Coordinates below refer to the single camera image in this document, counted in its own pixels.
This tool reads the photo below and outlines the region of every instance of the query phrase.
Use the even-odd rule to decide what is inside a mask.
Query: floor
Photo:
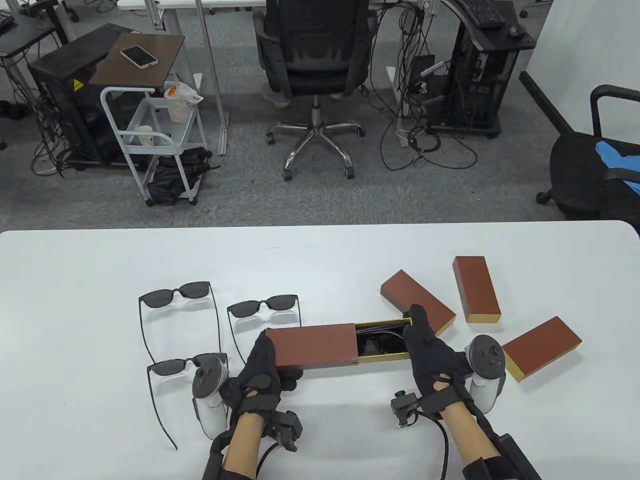
[[[515,0],[516,7],[525,0]],[[96,13],[80,8],[79,34],[112,22],[150,31],[148,19],[117,8]],[[522,24],[537,36],[547,7],[531,11]],[[384,20],[373,61],[373,82],[383,96],[383,67],[395,63],[399,12]],[[194,11],[180,13],[194,70],[204,68],[204,45],[198,37]],[[354,134],[337,137],[351,153],[356,178],[346,180],[341,160],[326,145],[312,142],[296,159],[294,179],[280,176],[282,161],[295,142],[279,136],[276,144],[264,142],[265,128],[277,121],[305,118],[308,99],[296,99],[287,111],[277,111],[259,95],[265,81],[255,50],[249,12],[223,11],[207,16],[223,105],[230,112],[225,157],[214,156],[221,168],[207,174],[198,205],[178,203],[172,207],[147,207],[128,170],[93,168],[69,170],[65,178],[40,178],[29,170],[38,133],[32,118],[19,122],[0,119],[0,133],[9,147],[0,152],[0,232],[59,228],[213,227],[243,225],[324,225],[350,223],[416,223],[462,221],[558,220],[552,205],[535,203],[535,194],[548,187],[548,157],[557,132],[535,105],[517,77],[530,54],[521,55],[500,111],[503,133],[496,140],[467,137],[479,155],[469,170],[445,170],[419,162],[400,172],[385,169],[380,159],[380,137],[389,123],[358,92],[348,99],[323,101],[328,122],[354,118],[366,129],[366,138]],[[457,19],[444,5],[429,32],[429,46],[438,60],[448,60],[457,30]],[[43,42],[42,53],[54,48]],[[28,58],[34,58],[35,49]],[[11,91],[0,74],[0,98]],[[202,106],[205,130],[212,149],[218,144],[215,104]],[[395,135],[388,134],[384,155],[391,166],[412,158],[401,149]],[[472,155],[445,136],[442,149],[429,157],[449,165],[464,165]]]

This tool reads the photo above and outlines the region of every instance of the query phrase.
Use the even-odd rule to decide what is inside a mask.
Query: white phone
[[[157,65],[158,63],[158,59],[144,50],[140,45],[134,45],[133,47],[126,48],[121,50],[120,53],[124,58],[141,70]]]

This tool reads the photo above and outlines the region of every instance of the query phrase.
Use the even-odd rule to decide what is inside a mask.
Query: computer tower
[[[129,31],[106,24],[29,64],[45,115],[59,125],[70,147],[66,162],[76,170],[89,165],[126,165],[100,103],[103,87],[90,85],[89,80],[120,34]],[[139,92],[125,92],[110,98],[119,128],[127,127],[143,96]],[[145,156],[134,159],[139,170],[146,170]]]

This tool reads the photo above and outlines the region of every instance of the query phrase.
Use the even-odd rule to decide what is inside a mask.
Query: white wall
[[[527,72],[574,130],[592,133],[595,87],[640,90],[640,0],[555,0]],[[602,99],[600,111],[605,136],[640,143],[640,104]]]

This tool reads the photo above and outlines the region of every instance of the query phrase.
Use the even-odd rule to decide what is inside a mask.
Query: hand
[[[220,388],[224,403],[232,410],[230,427],[234,429],[243,413],[257,413],[268,427],[283,391],[294,390],[302,370],[278,371],[273,342],[263,330],[258,335],[246,365],[237,377]]]
[[[442,390],[450,383],[465,384],[465,365],[461,356],[436,338],[429,326],[427,312],[420,305],[409,310],[413,326],[404,329],[406,345],[413,367],[413,378],[423,396]]]

